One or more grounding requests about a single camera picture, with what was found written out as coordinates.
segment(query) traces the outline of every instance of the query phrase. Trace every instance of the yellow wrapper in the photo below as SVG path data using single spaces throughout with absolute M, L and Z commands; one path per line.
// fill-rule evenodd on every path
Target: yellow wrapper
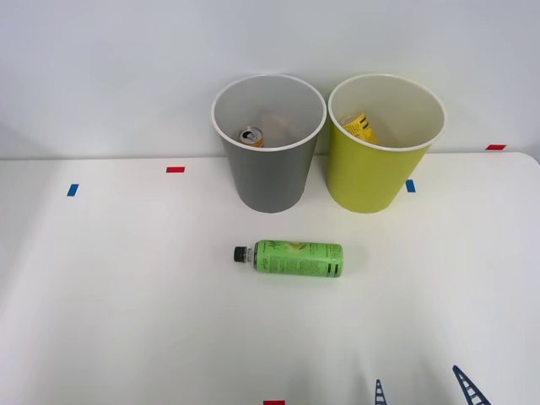
M 380 143 L 379 139 L 373 133 L 373 129 L 371 129 L 365 113 L 360 114 L 351 122 L 343 124 L 343 128 L 354 137 L 362 139 L 365 142 L 373 143 L 374 145 Z

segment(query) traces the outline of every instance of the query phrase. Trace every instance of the metal lattice structure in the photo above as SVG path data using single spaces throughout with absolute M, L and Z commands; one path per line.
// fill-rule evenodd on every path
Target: metal lattice structure
M 467 375 L 456 365 L 452 368 L 456 375 L 468 405 L 491 405 L 483 393 L 474 385 Z
M 385 392 L 382 391 L 381 380 L 377 380 L 375 384 L 375 405 L 388 405 L 386 403 Z

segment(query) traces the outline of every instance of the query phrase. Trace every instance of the yellow-green bin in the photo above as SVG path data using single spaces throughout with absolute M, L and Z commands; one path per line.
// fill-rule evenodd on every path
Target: yellow-green bin
M 376 213 L 390 205 L 446 121 L 436 95 L 390 74 L 345 80 L 332 91 L 328 112 L 328 190 L 339 205 L 356 213 Z M 340 124 L 362 112 L 378 145 L 354 137 Z

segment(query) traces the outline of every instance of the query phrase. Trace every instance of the blue tape marker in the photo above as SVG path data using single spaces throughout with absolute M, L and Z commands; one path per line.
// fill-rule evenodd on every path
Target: blue tape marker
M 75 197 L 75 194 L 77 193 L 77 189 L 78 189 L 78 184 L 72 184 L 69 187 L 69 190 L 67 191 L 67 196 L 68 197 Z
M 414 181 L 412 181 L 411 179 L 405 181 L 405 186 L 407 186 L 408 192 L 416 192 L 416 188 L 414 188 Z

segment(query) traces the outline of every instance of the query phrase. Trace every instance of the bottle label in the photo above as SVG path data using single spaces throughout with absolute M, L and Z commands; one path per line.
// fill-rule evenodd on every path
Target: bottle label
M 259 272 L 302 276 L 339 277 L 343 249 L 331 243 L 261 240 L 256 250 Z

